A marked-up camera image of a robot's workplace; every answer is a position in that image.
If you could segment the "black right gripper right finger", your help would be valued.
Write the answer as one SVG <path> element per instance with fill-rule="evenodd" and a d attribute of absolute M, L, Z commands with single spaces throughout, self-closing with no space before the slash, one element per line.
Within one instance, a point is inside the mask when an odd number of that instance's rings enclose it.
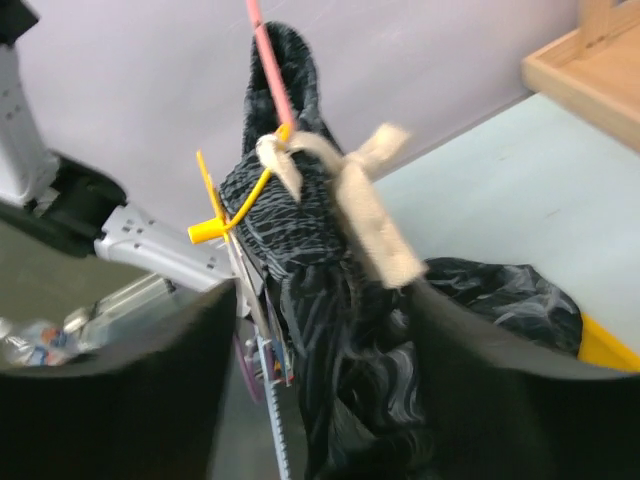
<path fill-rule="evenodd" d="M 446 479 L 635 479 L 639 378 L 525 341 L 423 282 L 407 289 Z"/>

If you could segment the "pink wire hanger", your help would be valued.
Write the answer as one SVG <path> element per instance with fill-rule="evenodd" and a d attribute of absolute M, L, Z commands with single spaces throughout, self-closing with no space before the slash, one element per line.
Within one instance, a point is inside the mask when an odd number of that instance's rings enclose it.
<path fill-rule="evenodd" d="M 279 117 L 280 136 L 283 140 L 286 140 L 294 129 L 294 117 L 289 97 L 270 41 L 267 26 L 262 18 L 260 4 L 257 0 L 246 0 L 246 7 L 249 21 L 254 30 L 254 37 L 263 71 Z"/>

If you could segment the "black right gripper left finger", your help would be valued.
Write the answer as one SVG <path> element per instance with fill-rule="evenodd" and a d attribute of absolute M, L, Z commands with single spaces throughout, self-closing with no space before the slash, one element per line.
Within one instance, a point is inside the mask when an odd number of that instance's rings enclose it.
<path fill-rule="evenodd" d="M 71 362 L 1 374 L 5 479 L 204 479 L 236 326 L 224 282 Z"/>

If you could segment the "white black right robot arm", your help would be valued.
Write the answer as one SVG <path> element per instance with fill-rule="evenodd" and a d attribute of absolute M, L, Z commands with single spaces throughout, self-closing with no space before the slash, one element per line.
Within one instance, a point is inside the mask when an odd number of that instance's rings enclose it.
<path fill-rule="evenodd" d="M 208 478 L 236 355 L 294 386 L 303 433 L 278 461 L 308 479 L 637 478 L 638 374 L 588 359 L 578 306 L 530 266 L 420 260 L 372 184 L 407 131 L 342 149 L 303 37 L 247 9 L 242 154 L 177 234 L 45 146 L 16 49 L 37 16 L 2 3 L 2 219 L 196 292 L 120 336 L 3 322 L 2 477 Z"/>

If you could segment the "wooden hanging rack frame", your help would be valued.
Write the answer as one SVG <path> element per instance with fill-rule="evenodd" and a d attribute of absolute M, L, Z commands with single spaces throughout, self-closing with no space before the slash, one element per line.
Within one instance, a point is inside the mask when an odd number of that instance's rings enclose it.
<path fill-rule="evenodd" d="M 525 85 L 639 149 L 638 0 L 579 3 L 578 28 L 527 56 Z"/>

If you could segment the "dark patterned shorts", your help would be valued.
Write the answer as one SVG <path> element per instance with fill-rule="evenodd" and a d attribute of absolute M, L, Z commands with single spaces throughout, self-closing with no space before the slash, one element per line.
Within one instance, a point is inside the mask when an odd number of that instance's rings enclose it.
<path fill-rule="evenodd" d="M 302 36 L 266 23 L 299 130 L 340 147 L 324 123 L 318 75 Z M 263 167 L 255 147 L 279 126 L 255 40 L 240 162 L 219 187 L 235 214 Z M 442 479 L 404 295 L 371 281 L 334 209 L 320 159 L 292 155 L 303 178 L 296 203 L 274 175 L 234 232 L 259 263 L 294 350 L 294 386 L 306 432 L 304 479 Z M 583 323 L 575 302 L 530 265 L 429 260 L 426 280 L 483 320 L 535 344 L 577 357 Z"/>

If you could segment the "yellow plastic tray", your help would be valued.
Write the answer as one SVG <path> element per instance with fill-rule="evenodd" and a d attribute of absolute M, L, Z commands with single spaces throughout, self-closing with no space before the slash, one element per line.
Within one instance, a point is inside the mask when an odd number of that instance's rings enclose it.
<path fill-rule="evenodd" d="M 588 315 L 581 314 L 583 330 L 578 359 L 592 365 L 638 373 L 639 355 Z"/>

